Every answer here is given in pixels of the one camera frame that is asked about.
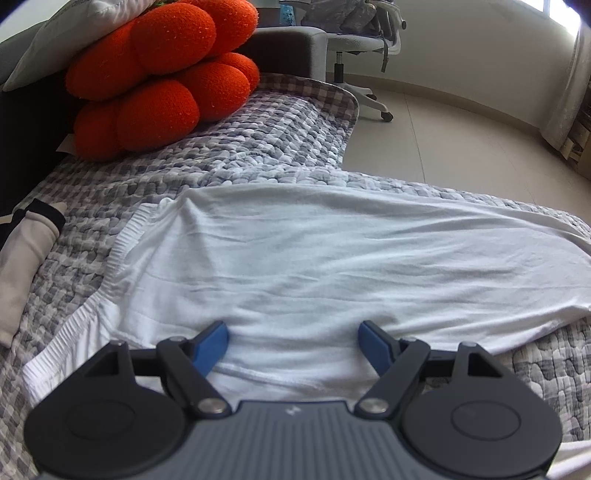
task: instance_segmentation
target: gray sofa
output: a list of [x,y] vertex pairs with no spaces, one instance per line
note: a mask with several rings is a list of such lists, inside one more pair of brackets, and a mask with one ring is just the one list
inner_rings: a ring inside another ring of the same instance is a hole
[[[16,66],[42,24],[0,43],[0,84]],[[311,27],[258,28],[238,51],[262,72],[324,81],[326,33]],[[83,101],[64,87],[64,72],[12,92],[0,91],[0,216],[10,214],[63,157],[56,152]]]

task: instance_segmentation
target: white wall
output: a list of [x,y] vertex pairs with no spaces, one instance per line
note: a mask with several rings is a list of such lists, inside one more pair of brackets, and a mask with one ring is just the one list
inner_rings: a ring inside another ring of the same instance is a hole
[[0,25],[0,42],[43,22],[56,13],[68,0],[27,0]]
[[[402,50],[345,54],[345,73],[384,77],[468,98],[540,126],[564,81],[574,38],[516,0],[397,0]],[[335,57],[329,54],[333,70]]]

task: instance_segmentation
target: gray and white blanket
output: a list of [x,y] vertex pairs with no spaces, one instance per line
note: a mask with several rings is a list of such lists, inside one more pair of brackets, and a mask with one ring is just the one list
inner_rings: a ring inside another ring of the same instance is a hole
[[[115,163],[88,164],[69,157],[31,192],[23,203],[32,198],[64,201],[68,210],[62,235],[35,276],[12,348],[0,352],[1,478],[35,476],[22,442],[28,413],[22,366],[100,286],[113,240],[142,202],[221,184],[326,184],[541,212],[591,238],[591,229],[568,213],[341,170],[357,115],[355,98],[343,90],[268,74],[248,103],[224,122],[198,128],[162,150]],[[559,413],[566,441],[591,439],[590,345],[590,323],[581,319],[501,356]]]

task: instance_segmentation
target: metal screw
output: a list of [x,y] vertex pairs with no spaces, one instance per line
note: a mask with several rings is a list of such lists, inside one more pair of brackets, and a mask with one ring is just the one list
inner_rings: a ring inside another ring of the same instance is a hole
[[385,413],[389,406],[388,402],[381,398],[364,398],[359,403],[359,408],[361,408],[361,410],[373,414]]
[[203,413],[223,413],[228,404],[224,402],[221,398],[204,398],[197,404],[197,408],[201,410]]

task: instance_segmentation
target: curtain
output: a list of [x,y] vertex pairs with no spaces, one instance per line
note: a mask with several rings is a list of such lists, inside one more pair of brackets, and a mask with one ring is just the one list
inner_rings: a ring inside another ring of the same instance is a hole
[[560,150],[573,122],[589,84],[591,76],[591,28],[581,22],[579,36],[574,42],[573,58],[569,76],[558,101],[550,111],[548,120],[540,128],[542,137],[556,150]]

